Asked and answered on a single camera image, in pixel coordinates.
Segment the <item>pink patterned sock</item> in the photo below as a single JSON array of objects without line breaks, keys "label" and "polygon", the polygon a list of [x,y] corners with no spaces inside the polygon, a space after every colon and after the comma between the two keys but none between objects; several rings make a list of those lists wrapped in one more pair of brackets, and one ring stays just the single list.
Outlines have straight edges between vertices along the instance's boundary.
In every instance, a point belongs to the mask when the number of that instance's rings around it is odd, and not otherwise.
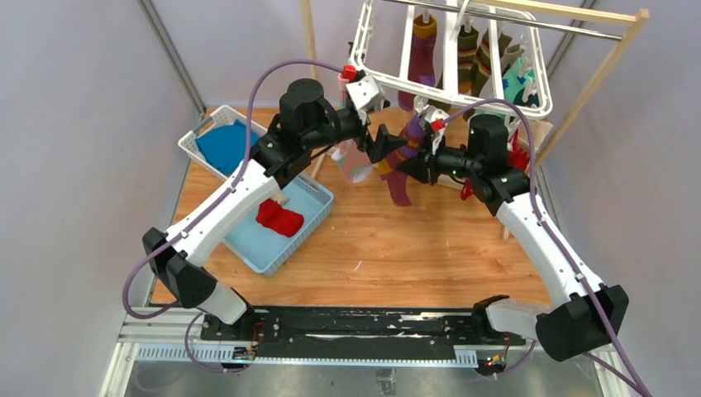
[{"label": "pink patterned sock", "polygon": [[354,138],[342,141],[331,158],[339,166],[342,174],[351,183],[366,180],[372,172],[372,164],[367,154],[358,148]]}]

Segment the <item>white clip sock hanger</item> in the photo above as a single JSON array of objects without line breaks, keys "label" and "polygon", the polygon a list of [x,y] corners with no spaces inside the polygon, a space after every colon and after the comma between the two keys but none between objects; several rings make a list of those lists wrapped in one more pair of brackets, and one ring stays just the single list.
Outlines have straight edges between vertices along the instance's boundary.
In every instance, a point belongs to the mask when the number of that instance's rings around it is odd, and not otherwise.
[{"label": "white clip sock hanger", "polygon": [[[547,118],[551,114],[554,103],[546,72],[546,62],[542,54],[540,33],[538,31],[540,28],[549,28],[551,26],[549,23],[539,22],[530,12],[518,10],[514,6],[484,5],[476,1],[465,1],[461,6],[458,6],[455,1],[449,1],[445,4],[403,1],[402,4],[406,6],[407,10],[405,12],[403,28],[402,59],[398,73],[396,75],[386,74],[373,70],[365,64],[364,56],[367,54],[370,39],[373,35],[373,1],[364,1],[362,3],[355,39],[348,58],[349,65],[354,66],[357,70],[363,70],[367,75],[372,77],[375,83],[381,88],[392,88],[399,92],[412,93],[422,99],[432,99],[441,103],[449,103],[453,106],[469,106],[474,104],[477,108],[484,108],[486,111],[513,115],[515,112],[509,107],[509,103],[504,98],[501,63],[500,60],[496,58],[498,55],[498,23],[510,22],[527,28],[526,56],[532,66],[536,89],[535,94],[539,98],[538,106],[534,108],[521,106],[519,109],[523,112],[527,120],[541,120]],[[433,9],[446,14],[445,22],[442,25],[443,85],[441,88],[436,88],[428,84],[421,84],[408,78],[412,56],[413,23],[418,8]],[[488,98],[464,95],[458,90],[457,39],[460,22],[465,14],[470,14],[488,21],[487,35],[490,39],[489,53],[492,67],[492,93],[497,99],[496,102],[492,102]]]}]

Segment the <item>red and cream sock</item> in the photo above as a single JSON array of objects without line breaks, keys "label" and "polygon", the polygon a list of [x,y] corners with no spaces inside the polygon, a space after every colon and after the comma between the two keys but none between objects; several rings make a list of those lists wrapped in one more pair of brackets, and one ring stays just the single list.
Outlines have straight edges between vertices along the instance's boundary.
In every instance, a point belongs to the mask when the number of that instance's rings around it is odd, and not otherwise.
[{"label": "red and cream sock", "polygon": [[304,216],[286,209],[288,198],[281,193],[274,194],[260,204],[255,220],[279,235],[294,237],[304,224]]}]

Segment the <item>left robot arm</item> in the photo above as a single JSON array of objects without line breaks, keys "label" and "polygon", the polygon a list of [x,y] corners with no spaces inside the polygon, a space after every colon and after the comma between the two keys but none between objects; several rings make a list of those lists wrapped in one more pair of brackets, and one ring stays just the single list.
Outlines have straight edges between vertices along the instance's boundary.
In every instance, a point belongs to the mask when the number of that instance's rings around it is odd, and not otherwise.
[{"label": "left robot arm", "polygon": [[247,145],[244,159],[222,185],[183,221],[142,237],[152,272],[186,309],[196,308],[222,322],[223,332],[240,342],[253,332],[254,310],[234,289],[217,280],[204,264],[224,236],[312,162],[312,151],[352,140],[378,163],[405,144],[385,125],[368,131],[369,114],[389,105],[384,90],[369,75],[345,86],[346,102],[335,109],[315,79],[292,82],[279,99],[279,112],[267,132]]}]

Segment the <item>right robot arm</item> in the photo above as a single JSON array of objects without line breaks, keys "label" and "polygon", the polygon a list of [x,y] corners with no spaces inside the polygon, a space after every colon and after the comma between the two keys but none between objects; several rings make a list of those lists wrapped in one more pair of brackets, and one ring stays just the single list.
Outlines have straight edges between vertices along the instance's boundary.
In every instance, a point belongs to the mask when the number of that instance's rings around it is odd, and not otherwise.
[{"label": "right robot arm", "polygon": [[555,361],[613,343],[629,304],[627,293],[620,285],[606,285],[552,226],[529,176],[509,162],[503,119],[475,116],[467,144],[458,147],[446,144],[445,120],[417,117],[417,152],[398,164],[398,171],[423,184],[435,184],[441,175],[465,179],[473,195],[521,245],[552,304],[519,303],[507,295],[485,299],[474,306],[474,337],[486,345],[505,333],[526,337]]}]

